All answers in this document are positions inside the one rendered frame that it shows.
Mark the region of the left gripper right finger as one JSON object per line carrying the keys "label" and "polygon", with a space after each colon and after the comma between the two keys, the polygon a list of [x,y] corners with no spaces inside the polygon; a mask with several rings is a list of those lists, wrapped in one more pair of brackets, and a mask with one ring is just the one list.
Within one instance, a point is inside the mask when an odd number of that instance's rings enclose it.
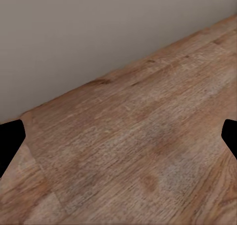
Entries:
{"label": "left gripper right finger", "polygon": [[237,121],[226,119],[221,136],[237,159]]}

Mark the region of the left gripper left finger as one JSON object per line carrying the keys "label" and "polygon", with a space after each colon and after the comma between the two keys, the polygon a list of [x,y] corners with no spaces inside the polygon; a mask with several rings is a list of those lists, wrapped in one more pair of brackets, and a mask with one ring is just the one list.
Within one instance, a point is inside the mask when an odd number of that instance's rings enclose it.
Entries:
{"label": "left gripper left finger", "polygon": [[21,119],[0,124],[0,178],[26,138]]}

